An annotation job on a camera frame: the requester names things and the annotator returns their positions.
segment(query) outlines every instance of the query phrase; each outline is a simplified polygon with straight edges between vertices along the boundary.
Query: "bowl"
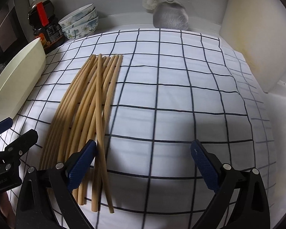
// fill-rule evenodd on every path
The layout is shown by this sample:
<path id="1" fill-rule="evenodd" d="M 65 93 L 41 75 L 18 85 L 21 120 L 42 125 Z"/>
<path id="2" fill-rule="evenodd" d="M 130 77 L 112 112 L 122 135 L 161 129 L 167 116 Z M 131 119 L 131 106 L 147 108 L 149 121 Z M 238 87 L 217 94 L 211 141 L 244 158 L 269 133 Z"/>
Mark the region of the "bowl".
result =
<path id="1" fill-rule="evenodd" d="M 72 25 L 63 28 L 63 30 L 70 30 L 71 28 L 77 27 L 85 22 L 91 21 L 98 16 L 96 9 L 94 8 L 89 14 L 85 15 L 83 18 L 74 22 Z"/>
<path id="2" fill-rule="evenodd" d="M 87 21 L 83 24 L 78 25 L 77 27 L 71 28 L 69 30 L 64 30 L 64 35 L 71 40 L 80 39 L 82 37 L 89 36 L 93 34 L 96 27 L 98 26 L 98 17 Z"/>
<path id="3" fill-rule="evenodd" d="M 46 55 L 40 38 L 26 45 L 0 74 L 0 121 L 14 118 L 40 78 Z"/>
<path id="4" fill-rule="evenodd" d="M 93 3 L 80 7 L 79 9 L 71 12 L 70 14 L 62 18 L 58 22 L 58 24 L 61 25 L 62 28 L 66 28 L 72 25 L 74 22 L 78 21 L 79 19 L 83 18 L 85 15 L 89 14 L 93 10 L 93 8 Z"/>

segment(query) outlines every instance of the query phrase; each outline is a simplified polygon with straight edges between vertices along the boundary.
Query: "soy sauce bottle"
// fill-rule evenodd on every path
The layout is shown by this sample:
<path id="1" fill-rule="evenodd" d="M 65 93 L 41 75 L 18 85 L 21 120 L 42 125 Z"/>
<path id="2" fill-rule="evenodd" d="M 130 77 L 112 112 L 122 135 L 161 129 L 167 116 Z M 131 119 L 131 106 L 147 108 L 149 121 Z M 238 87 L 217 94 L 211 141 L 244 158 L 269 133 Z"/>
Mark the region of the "soy sauce bottle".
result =
<path id="1" fill-rule="evenodd" d="M 40 37 L 46 54 L 62 45 L 66 38 L 58 19 L 54 14 L 54 6 L 50 0 L 32 0 L 28 14 L 29 24 L 33 26 L 34 35 Z"/>

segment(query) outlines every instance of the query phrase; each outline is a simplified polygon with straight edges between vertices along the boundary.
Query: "stacked bowls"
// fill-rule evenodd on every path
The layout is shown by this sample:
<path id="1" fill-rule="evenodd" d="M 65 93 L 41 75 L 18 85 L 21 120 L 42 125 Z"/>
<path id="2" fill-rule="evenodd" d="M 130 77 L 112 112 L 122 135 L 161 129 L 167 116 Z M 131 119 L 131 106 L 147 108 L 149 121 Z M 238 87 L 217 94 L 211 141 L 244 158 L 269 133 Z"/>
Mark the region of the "stacked bowls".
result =
<path id="1" fill-rule="evenodd" d="M 93 3 L 66 15 L 59 22 L 64 35 L 71 40 L 92 35 L 98 26 L 98 14 Z"/>

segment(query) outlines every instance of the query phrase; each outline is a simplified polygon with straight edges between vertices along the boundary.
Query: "metal screw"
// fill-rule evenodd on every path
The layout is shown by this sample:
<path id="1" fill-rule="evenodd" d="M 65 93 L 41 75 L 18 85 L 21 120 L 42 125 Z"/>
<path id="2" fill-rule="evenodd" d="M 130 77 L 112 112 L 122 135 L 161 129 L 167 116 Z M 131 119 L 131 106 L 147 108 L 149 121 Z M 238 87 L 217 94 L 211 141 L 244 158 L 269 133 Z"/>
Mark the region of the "metal screw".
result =
<path id="1" fill-rule="evenodd" d="M 231 169 L 231 165 L 229 165 L 229 164 L 224 164 L 224 165 L 223 165 L 223 168 L 226 169 L 226 170 L 230 170 L 230 169 Z"/>
<path id="2" fill-rule="evenodd" d="M 56 165 L 55 165 L 55 168 L 56 169 L 61 169 L 62 167 L 64 167 L 64 164 L 63 163 L 57 163 Z"/>
<path id="3" fill-rule="evenodd" d="M 257 169 L 252 169 L 252 172 L 253 172 L 254 174 L 256 174 L 256 175 L 259 174 L 259 171 L 258 171 Z"/>
<path id="4" fill-rule="evenodd" d="M 35 170 L 35 168 L 34 168 L 34 167 L 29 167 L 29 169 L 28 169 L 28 173 L 32 173 L 34 170 Z"/>
<path id="5" fill-rule="evenodd" d="M 11 164 L 7 164 L 5 170 L 9 170 L 11 168 Z"/>

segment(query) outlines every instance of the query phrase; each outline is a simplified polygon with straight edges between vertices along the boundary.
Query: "white tablecloth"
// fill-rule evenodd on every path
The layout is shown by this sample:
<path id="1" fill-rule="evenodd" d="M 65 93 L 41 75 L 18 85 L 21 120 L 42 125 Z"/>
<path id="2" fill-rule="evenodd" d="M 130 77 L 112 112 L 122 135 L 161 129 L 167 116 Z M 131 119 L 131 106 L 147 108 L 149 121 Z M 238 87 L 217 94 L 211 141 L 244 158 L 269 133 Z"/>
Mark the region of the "white tablecloth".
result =
<path id="1" fill-rule="evenodd" d="M 109 213 L 104 195 L 101 211 L 91 212 L 91 183 L 87 204 L 81 206 L 95 228 L 192 227 L 214 195 L 191 158 L 194 139 L 235 169 L 258 168 L 273 205 L 275 146 L 259 85 L 241 53 L 218 38 L 188 31 L 108 32 L 50 53 L 12 129 L 0 136 L 1 151 L 19 134 L 37 130 L 37 144 L 21 158 L 21 178 L 30 166 L 39 165 L 56 108 L 91 53 L 124 55 L 106 134 L 115 213 Z M 8 192 L 14 209 L 19 191 Z"/>

